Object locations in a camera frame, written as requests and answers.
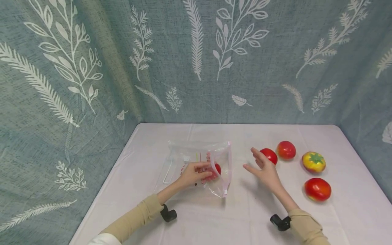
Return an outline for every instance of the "teal fabric backdrop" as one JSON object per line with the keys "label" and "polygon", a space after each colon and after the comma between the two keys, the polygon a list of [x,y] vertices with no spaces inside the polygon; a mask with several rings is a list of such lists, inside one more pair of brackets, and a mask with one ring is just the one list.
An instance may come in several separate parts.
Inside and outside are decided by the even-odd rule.
{"label": "teal fabric backdrop", "polygon": [[2,1],[0,243],[67,244],[140,122],[335,124],[392,200],[391,9]]}

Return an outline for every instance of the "plastic bag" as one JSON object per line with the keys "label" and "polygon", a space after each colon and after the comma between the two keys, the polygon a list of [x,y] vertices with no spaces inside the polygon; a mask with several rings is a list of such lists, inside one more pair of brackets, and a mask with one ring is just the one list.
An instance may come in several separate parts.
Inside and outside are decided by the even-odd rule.
{"label": "plastic bag", "polygon": [[213,164],[204,171],[211,171],[212,176],[196,182],[192,186],[196,190],[184,192],[182,196],[180,193],[177,198],[188,195],[200,198],[211,194],[220,198],[227,196],[232,174],[230,142],[169,142],[169,148],[170,155],[165,160],[155,192],[177,180],[190,162],[211,162]]}

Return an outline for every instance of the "person's left hand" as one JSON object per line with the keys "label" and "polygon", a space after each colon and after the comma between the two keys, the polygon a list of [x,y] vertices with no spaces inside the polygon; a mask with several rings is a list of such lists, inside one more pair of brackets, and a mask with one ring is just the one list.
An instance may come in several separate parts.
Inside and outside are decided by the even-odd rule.
{"label": "person's left hand", "polygon": [[212,172],[202,172],[203,168],[208,168],[210,166],[210,162],[189,163],[186,169],[182,172],[181,176],[178,178],[177,182],[183,188],[193,185],[198,180],[202,180],[212,175]]}

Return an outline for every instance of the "white tablecloth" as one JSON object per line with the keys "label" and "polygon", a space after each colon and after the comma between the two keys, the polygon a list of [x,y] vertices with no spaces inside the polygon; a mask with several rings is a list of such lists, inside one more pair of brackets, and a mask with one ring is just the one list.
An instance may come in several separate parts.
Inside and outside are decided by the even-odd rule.
{"label": "white tablecloth", "polygon": [[[333,125],[139,124],[115,163],[70,244],[86,244],[115,219],[150,195],[169,140],[232,142],[233,176],[227,199],[214,203],[172,201],[177,219],[161,217],[138,230],[125,244],[297,244],[290,231],[279,232],[269,221],[287,213],[278,200],[242,168],[254,164],[251,147],[275,149],[292,142],[297,155],[279,160],[279,176],[294,200],[324,227],[332,245],[391,244],[392,205],[342,131]],[[318,204],[306,198],[303,184],[314,175],[300,158],[316,151],[327,161],[320,175],[332,187],[331,198]]]}

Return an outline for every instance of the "yellow and red tomato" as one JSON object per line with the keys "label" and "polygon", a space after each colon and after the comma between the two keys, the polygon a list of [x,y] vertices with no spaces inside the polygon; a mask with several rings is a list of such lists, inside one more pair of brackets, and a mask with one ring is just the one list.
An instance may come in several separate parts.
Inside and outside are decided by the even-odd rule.
{"label": "yellow and red tomato", "polygon": [[290,141],[282,141],[276,148],[278,156],[284,160],[291,160],[297,153],[295,146]]}
{"label": "yellow and red tomato", "polygon": [[313,201],[326,201],[332,193],[331,186],[321,178],[312,178],[303,187],[308,198]]}
{"label": "yellow and red tomato", "polygon": [[302,164],[307,171],[312,173],[323,172],[327,166],[323,156],[313,151],[308,151],[302,156]]}
{"label": "yellow and red tomato", "polygon": [[268,160],[270,160],[273,164],[278,163],[278,156],[275,154],[275,152],[271,149],[264,148],[260,150],[261,153],[263,153]]}

